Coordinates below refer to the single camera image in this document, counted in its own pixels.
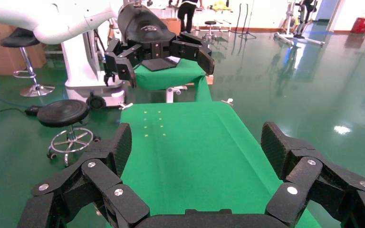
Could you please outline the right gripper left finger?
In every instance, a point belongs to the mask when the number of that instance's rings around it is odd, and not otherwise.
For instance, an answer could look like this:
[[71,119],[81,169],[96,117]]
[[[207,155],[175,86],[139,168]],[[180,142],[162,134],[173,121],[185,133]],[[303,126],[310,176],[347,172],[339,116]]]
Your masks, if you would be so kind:
[[64,228],[89,204],[114,228],[136,227],[150,209],[121,180],[131,151],[131,127],[121,123],[112,138],[94,143],[75,164],[33,187],[18,227]]

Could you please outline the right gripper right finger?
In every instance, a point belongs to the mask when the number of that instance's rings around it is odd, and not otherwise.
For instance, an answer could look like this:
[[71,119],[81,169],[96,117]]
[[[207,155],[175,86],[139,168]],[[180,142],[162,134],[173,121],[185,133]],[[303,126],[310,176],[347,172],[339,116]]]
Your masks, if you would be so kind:
[[265,122],[261,148],[282,184],[265,214],[293,228],[310,201],[321,205],[343,228],[365,228],[365,177],[326,159],[308,142]]

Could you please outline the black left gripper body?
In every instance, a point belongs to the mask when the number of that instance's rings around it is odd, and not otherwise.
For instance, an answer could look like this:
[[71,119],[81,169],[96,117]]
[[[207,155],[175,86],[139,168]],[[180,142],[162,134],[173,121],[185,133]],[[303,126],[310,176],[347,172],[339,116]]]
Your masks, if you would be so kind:
[[117,23],[129,47],[141,46],[137,53],[142,60],[171,56],[171,44],[176,40],[176,34],[146,6],[123,5]]

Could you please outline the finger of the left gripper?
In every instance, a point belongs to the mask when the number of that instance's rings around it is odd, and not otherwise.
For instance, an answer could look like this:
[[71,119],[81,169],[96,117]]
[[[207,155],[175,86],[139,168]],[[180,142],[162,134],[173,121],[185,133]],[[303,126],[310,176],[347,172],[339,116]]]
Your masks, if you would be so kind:
[[129,81],[133,88],[137,87],[134,68],[144,59],[143,48],[142,38],[128,38],[125,43],[118,38],[110,40],[103,61],[105,85],[109,86],[109,80],[114,82],[118,76],[120,80]]
[[209,43],[189,33],[181,33],[170,42],[170,55],[194,61],[207,74],[213,75],[215,60]]

